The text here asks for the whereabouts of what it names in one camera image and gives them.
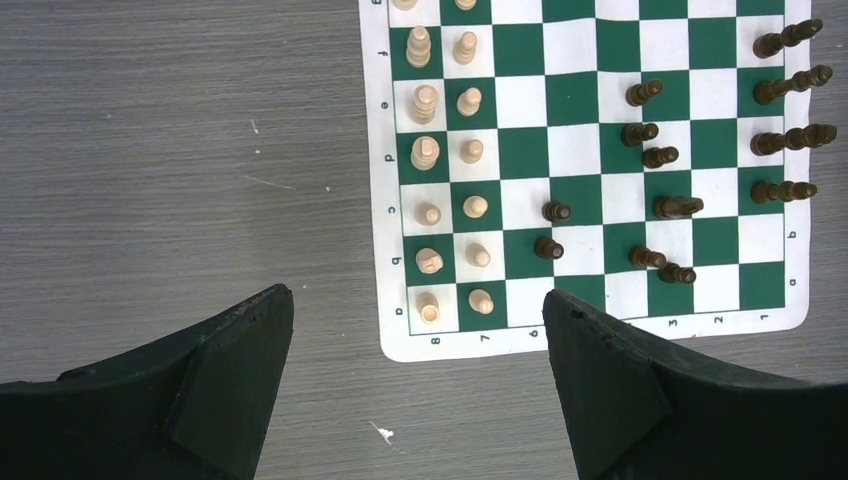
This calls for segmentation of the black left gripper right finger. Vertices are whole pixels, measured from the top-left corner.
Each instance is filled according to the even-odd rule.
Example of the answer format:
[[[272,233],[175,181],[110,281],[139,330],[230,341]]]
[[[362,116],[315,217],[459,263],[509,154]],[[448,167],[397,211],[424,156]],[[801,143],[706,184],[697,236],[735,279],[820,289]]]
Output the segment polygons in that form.
[[[563,290],[543,304],[582,479],[843,479],[847,387],[701,354]]]

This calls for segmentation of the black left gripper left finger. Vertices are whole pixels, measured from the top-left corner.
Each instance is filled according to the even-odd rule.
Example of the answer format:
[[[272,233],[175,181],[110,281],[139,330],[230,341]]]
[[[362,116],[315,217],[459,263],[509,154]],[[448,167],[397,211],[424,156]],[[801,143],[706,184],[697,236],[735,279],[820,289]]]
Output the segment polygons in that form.
[[[251,479],[293,335],[273,285],[48,382],[1,387],[5,479]]]

